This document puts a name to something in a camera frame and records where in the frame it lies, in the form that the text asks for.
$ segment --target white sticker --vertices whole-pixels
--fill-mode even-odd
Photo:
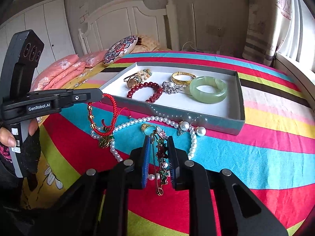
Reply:
[[[18,135],[19,134],[18,129],[16,129],[16,128],[12,128],[11,132],[12,132],[13,135]]]
[[[21,153],[21,149],[19,147],[12,147],[12,152],[20,154]]]

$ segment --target camera lens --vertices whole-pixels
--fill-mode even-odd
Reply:
[[[31,50],[31,44],[28,43],[28,44],[26,44],[24,52],[23,52],[24,57],[28,56],[28,54],[30,53],[30,50]]]
[[[39,60],[39,58],[40,58],[40,54],[41,54],[40,51],[38,51],[38,53],[37,53],[37,55],[36,55],[36,57],[35,57],[35,61],[36,61],[36,62],[38,62],[38,60]]]
[[[30,61],[33,61],[34,58],[35,58],[35,55],[36,55],[36,51],[37,51],[37,48],[36,46],[34,46],[31,50],[31,53],[30,53]]]

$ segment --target wardrobe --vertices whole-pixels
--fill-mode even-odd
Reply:
[[[12,36],[29,29],[45,44],[33,79],[53,62],[75,54],[64,0],[46,0],[19,12],[0,26],[0,73]]]

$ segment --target green bangle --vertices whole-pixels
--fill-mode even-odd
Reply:
[[[197,89],[197,87],[203,85],[215,87],[216,89],[218,89],[218,92],[207,93]],[[201,76],[192,80],[189,85],[189,90],[191,95],[199,102],[215,104],[221,102],[226,98],[227,85],[223,81],[214,77]]]

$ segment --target bed post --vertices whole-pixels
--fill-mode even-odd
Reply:
[[[178,36],[178,26],[177,26],[177,13],[176,6],[173,0],[167,0],[166,13],[170,25],[170,35],[171,35],[171,45],[173,51],[179,51],[179,36]]]
[[[80,39],[80,43],[81,43],[81,46],[82,46],[82,49],[83,49],[83,53],[84,55],[88,54],[88,49],[86,48],[86,45],[85,45],[85,41],[84,39],[82,38],[82,31],[81,31],[81,28],[79,28],[79,39]]]

